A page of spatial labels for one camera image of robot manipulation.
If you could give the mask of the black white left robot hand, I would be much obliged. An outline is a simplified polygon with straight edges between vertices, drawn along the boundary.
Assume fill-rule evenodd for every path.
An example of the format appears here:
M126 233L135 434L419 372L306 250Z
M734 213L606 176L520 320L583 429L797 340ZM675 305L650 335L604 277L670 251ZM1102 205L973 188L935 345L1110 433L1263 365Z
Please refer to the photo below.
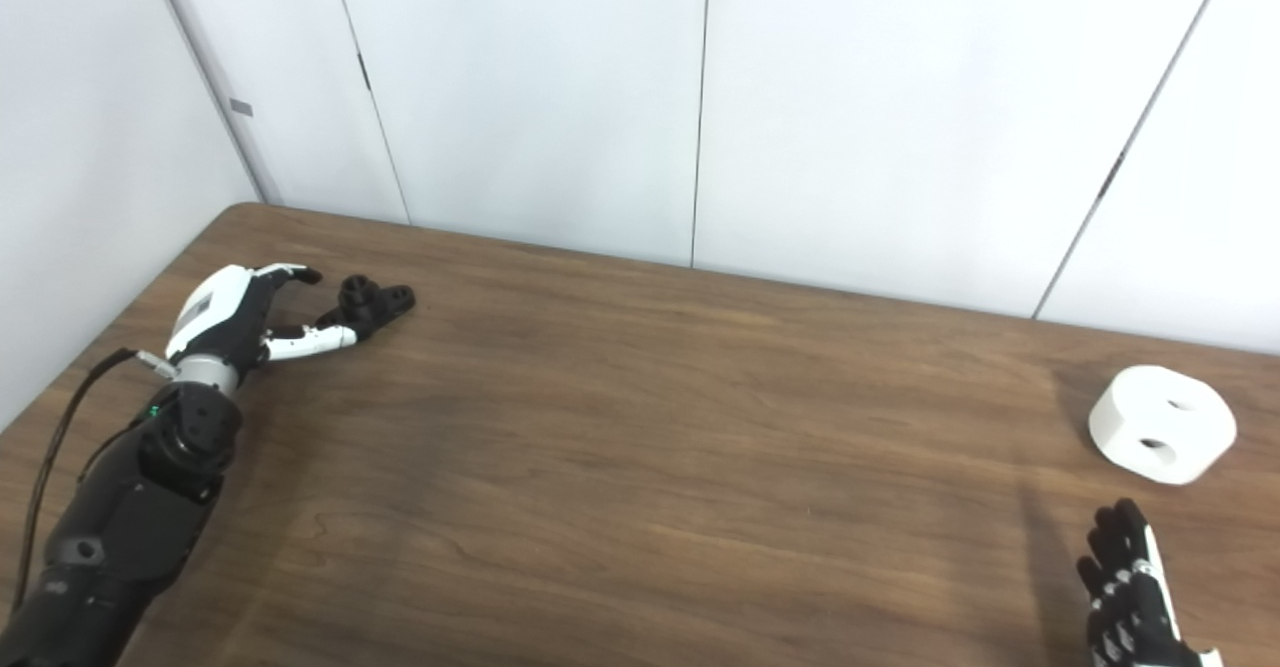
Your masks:
M264 364L308 358L360 342L356 330L342 325L269 328L276 293L289 280L314 285L323 275L301 262L259 269L228 265L214 271L184 303L165 348L166 361L183 376L198 366L218 366L242 380Z

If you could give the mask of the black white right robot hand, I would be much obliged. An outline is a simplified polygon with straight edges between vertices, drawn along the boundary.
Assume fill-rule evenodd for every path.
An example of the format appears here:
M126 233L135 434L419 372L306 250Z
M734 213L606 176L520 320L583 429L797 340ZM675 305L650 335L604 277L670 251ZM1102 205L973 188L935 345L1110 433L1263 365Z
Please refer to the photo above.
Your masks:
M1091 603L1092 666L1224 664L1217 649L1183 639L1155 530L1133 499L1098 508L1087 543L1076 574Z

